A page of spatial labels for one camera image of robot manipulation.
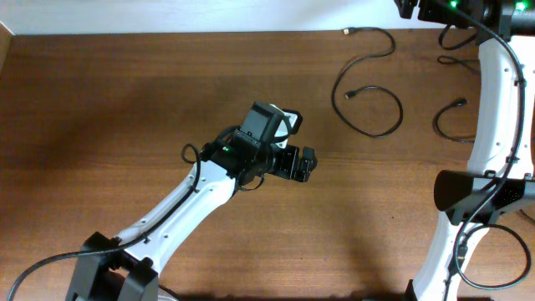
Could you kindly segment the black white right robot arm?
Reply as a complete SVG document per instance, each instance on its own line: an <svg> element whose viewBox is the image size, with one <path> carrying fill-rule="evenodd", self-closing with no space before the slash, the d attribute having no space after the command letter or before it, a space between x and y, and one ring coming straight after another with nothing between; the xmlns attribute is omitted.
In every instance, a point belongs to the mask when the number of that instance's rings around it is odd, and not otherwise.
<svg viewBox="0 0 535 301"><path fill-rule="evenodd" d="M481 98L466 171L441 171L434 185L436 232L407 300L455 300L477 244L497 219L534 201L534 3L532 1L407 1L421 21L476 28Z"/></svg>

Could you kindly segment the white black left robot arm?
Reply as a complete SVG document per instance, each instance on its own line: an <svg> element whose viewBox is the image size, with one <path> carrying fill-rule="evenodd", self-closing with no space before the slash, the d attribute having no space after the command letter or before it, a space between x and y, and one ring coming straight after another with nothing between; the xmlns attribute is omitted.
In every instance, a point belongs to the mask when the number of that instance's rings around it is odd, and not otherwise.
<svg viewBox="0 0 535 301"><path fill-rule="evenodd" d="M195 152L183 182L138 222L107 238L88 238L77 260L68 300L171 300L159 285L164 267L200 223L255 177L306 182L318 160L310 147L287 143L279 131L266 140L224 130Z"/></svg>

